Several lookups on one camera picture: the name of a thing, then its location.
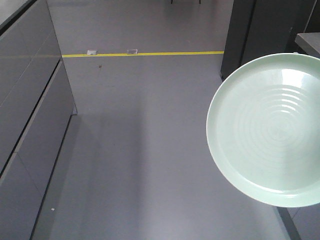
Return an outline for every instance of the plate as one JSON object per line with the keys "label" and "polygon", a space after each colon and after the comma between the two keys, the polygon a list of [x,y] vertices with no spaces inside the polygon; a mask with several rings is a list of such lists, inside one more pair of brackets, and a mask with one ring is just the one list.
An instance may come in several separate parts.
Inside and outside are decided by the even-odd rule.
{"label": "plate", "polygon": [[320,60],[278,53],[241,66],[215,93],[206,136],[221,173],[249,197],[320,203]]}

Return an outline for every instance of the plate rim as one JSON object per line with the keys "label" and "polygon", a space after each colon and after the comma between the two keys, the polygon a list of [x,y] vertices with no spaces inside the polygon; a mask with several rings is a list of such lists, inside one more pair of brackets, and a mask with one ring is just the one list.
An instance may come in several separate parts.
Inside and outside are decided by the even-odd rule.
{"label": "plate rim", "polygon": [[[300,53],[274,53],[274,54],[269,54],[269,55],[265,55],[265,56],[256,58],[256,59],[249,61],[246,64],[242,65],[238,69],[236,69],[232,74],[230,74],[224,80],[224,82],[222,82],[222,84],[219,86],[219,88],[214,93],[214,96],[210,102],[209,109],[208,109],[207,116],[206,116],[207,145],[209,147],[209,151],[210,151],[210,154],[213,158],[213,161],[214,161],[215,165],[218,167],[219,171],[222,173],[222,175],[228,180],[229,183],[231,183],[235,188],[237,188],[239,191],[241,191],[245,195],[247,195],[257,201],[263,202],[265,204],[277,206],[277,207],[297,208],[297,207],[310,206],[310,205],[320,203],[320,184],[317,184],[318,188],[315,188],[315,190],[311,190],[311,187],[313,185],[315,185],[316,183],[318,183],[319,181],[317,181],[316,183],[313,183],[309,186],[299,188],[299,190],[305,189],[305,191],[303,191],[302,193],[299,193],[299,194],[295,194],[294,190],[287,190],[287,191],[281,192],[279,190],[268,189],[266,187],[258,186],[257,184],[246,179],[244,176],[240,175],[239,172],[234,171],[235,174],[239,175],[239,176],[237,176],[237,178],[240,181],[242,181],[242,184],[236,183],[232,179],[230,179],[228,174],[224,171],[224,168],[216,162],[215,153],[213,153],[214,149],[212,149],[214,147],[211,146],[211,144],[210,144],[211,140],[210,140],[210,137],[208,134],[210,127],[209,127],[208,122],[209,122],[209,117],[212,114],[214,115],[214,113],[212,113],[212,111],[213,111],[212,109],[213,109],[213,106],[215,105],[215,100],[218,98],[218,96],[221,94],[221,92],[224,90],[224,88],[227,88],[228,85],[232,84],[232,83],[230,83],[230,81],[233,80],[234,75],[238,74],[238,72],[241,72],[243,69],[246,69],[248,67],[248,65],[250,66],[255,62],[259,62],[259,61],[264,60],[266,58],[273,58],[275,56],[294,56],[294,57],[299,57],[299,58],[312,59],[313,61],[317,61],[318,64],[320,64],[320,59],[317,57],[314,57],[314,56],[309,56],[309,55],[300,54]],[[247,184],[247,188],[242,187],[243,183]]]}

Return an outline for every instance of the yellow tape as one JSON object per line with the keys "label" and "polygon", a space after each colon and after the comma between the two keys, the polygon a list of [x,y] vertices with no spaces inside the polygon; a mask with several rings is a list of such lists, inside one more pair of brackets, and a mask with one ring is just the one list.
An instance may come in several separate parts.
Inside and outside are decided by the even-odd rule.
{"label": "yellow tape", "polygon": [[87,58],[87,57],[132,57],[132,56],[171,56],[171,55],[215,55],[223,54],[224,51],[180,51],[180,52],[143,52],[138,54],[127,53],[99,53],[97,55],[87,54],[64,54],[63,58]]}

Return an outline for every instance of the drawer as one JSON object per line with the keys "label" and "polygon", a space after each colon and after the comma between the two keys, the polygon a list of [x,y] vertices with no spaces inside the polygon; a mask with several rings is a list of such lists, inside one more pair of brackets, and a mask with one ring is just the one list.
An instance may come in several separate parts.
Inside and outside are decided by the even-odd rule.
{"label": "drawer", "polygon": [[30,120],[16,152],[43,195],[67,124],[74,99],[63,62],[60,62]]}
{"label": "drawer", "polygon": [[34,56],[54,29],[46,0],[38,0],[18,20],[28,53]]}
{"label": "drawer", "polygon": [[0,169],[14,148],[59,59],[60,49],[52,31],[0,106]]}
{"label": "drawer", "polygon": [[29,239],[41,201],[21,159],[14,153],[0,179],[0,239]]}
{"label": "drawer", "polygon": [[0,36],[0,104],[22,75],[31,58],[23,36],[13,24]]}

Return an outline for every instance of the countertop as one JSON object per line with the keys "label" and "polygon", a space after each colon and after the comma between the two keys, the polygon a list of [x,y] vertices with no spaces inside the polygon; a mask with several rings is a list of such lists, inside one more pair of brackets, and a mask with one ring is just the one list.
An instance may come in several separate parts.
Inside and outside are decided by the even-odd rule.
{"label": "countertop", "polygon": [[0,30],[33,0],[0,0]]}
{"label": "countertop", "polygon": [[299,33],[296,35],[295,42],[308,55],[320,58],[320,32]]}

